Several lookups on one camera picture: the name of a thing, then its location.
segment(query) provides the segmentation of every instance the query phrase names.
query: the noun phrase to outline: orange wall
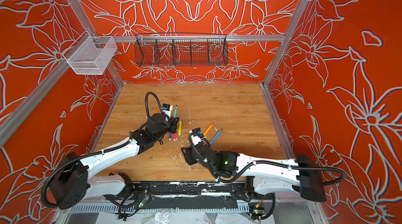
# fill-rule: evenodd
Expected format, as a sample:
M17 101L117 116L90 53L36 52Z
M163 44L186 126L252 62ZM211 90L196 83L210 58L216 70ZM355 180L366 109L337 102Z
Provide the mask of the orange wall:
M67 0L0 0L0 124L84 30Z
M402 222L399 10L309 0L269 85L295 154L348 174L326 187L330 223Z
M0 0L0 124L84 31L67 0ZM89 151L117 92L111 75L69 69L0 152L0 223L50 223L40 190L64 155Z
M67 70L1 148L0 223L50 223L56 209L40 200L45 178L66 154L90 152L116 93L108 70Z
M99 35L284 33L298 0L80 0ZM224 67L139 67L133 44L113 58L126 82L259 82L278 42L229 44Z

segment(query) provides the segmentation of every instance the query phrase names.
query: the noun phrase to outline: yellow marker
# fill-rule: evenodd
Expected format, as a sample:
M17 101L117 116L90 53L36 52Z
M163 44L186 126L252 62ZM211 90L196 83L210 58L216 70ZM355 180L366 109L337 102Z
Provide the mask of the yellow marker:
M181 121L178 122L178 135L181 135Z
M212 123L210 126L208 126L208 128L204 132L204 136L207 136L207 133L209 132L209 130L212 128L213 125L214 125L214 123Z

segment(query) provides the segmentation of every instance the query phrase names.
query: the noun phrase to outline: wooden table surface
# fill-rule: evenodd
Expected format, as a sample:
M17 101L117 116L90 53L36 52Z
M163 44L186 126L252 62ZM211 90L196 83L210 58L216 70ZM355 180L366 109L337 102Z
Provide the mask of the wooden table surface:
M271 118L258 84L127 84L118 97L95 150L111 146L129 136L146 122L145 94L154 92L161 104L177 105L177 116L185 134L169 141L168 134L140 155L125 159L98 173L125 172L133 180L214 180L209 171L197 164L192 169L184 161L180 148L189 146L188 132L203 131L216 151L234 151L260 158L283 159ZM153 96L148 96L150 115L159 112Z

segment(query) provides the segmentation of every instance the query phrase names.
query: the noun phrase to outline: marker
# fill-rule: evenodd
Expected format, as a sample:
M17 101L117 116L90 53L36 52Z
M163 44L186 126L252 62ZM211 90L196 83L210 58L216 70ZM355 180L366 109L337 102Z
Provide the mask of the marker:
M207 136L207 133L209 132L209 130L212 128L213 125L214 125L214 123L212 123L210 126L208 126L208 128L204 132L204 136Z
M181 135L181 120L178 122L178 135Z
M222 129L220 129L214 136L214 138L211 140L211 144L219 137L219 134L221 134Z

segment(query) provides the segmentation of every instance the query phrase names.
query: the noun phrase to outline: paint splatter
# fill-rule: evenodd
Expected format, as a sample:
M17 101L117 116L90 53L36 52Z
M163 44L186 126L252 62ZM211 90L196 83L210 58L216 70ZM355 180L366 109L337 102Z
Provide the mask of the paint splatter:
M191 124L190 103L187 103L187 105L188 105L188 118L190 119L190 121L188 123Z
M178 161L175 160L175 158L174 158L173 156L171 156L171 157L172 157L172 159L179 165Z

